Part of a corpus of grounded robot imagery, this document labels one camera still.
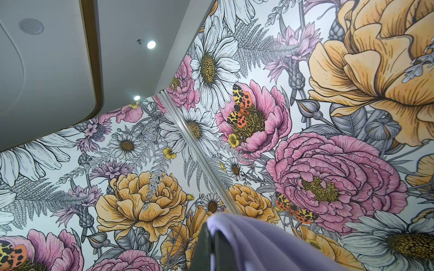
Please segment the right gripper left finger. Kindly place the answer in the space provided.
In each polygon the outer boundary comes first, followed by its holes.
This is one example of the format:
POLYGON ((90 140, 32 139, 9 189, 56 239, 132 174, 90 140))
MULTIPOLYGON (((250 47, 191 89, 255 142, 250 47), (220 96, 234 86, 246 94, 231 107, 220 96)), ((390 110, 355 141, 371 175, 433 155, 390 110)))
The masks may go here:
POLYGON ((213 238, 205 222, 202 224, 197 244, 195 246, 189 271, 213 271, 211 255, 213 253, 213 238))

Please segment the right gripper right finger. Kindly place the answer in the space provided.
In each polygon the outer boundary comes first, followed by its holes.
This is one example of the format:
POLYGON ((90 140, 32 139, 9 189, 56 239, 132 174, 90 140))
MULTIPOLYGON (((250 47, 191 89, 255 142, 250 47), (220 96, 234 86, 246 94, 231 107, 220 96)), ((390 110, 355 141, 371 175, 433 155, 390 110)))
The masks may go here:
POLYGON ((221 231, 214 236, 214 266, 216 271, 238 270, 232 246, 221 231))

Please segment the lavender purple cloth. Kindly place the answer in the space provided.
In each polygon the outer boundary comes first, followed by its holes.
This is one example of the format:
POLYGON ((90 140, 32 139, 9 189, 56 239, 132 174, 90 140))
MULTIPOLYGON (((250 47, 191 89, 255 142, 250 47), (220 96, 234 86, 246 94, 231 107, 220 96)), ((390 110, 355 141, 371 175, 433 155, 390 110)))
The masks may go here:
POLYGON ((207 220, 221 232, 240 271, 343 271, 345 268, 279 227, 246 216, 217 213, 207 220))

